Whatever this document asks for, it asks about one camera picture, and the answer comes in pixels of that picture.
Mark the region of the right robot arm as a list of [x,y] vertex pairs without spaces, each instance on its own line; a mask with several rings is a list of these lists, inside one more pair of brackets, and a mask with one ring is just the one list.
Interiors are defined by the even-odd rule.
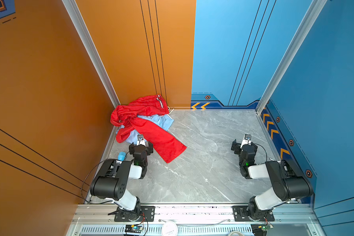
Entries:
[[231,150],[239,156],[241,174],[246,179],[268,179],[271,188],[249,200],[246,210],[239,211],[253,221],[271,219],[272,210],[293,199],[313,195],[314,190],[302,170],[292,160],[266,161],[255,164],[258,146],[249,137],[233,141]]

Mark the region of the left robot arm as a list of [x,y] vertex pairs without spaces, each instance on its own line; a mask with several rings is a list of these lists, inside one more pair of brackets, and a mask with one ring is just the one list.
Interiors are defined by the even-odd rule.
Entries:
[[139,197],[127,190],[129,179],[141,180],[148,170],[148,156],[153,153],[153,144],[130,144],[131,161],[107,159],[103,162],[90,185],[90,194],[100,199],[108,200],[117,205],[117,209],[109,215],[115,221],[137,221],[146,218]]

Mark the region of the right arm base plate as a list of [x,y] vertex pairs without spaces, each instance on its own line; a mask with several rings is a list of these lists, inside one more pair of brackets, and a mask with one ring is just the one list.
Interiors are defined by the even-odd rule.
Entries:
[[246,221],[275,221],[271,210],[249,209],[249,206],[232,206],[233,216],[236,222]]

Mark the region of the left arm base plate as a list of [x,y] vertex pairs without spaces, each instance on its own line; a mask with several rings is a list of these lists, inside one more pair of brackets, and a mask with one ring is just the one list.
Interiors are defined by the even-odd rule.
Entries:
[[155,206],[144,206],[141,205],[140,208],[135,208],[133,211],[123,210],[119,207],[116,210],[115,222],[141,222],[145,220],[146,222],[153,222],[155,217]]

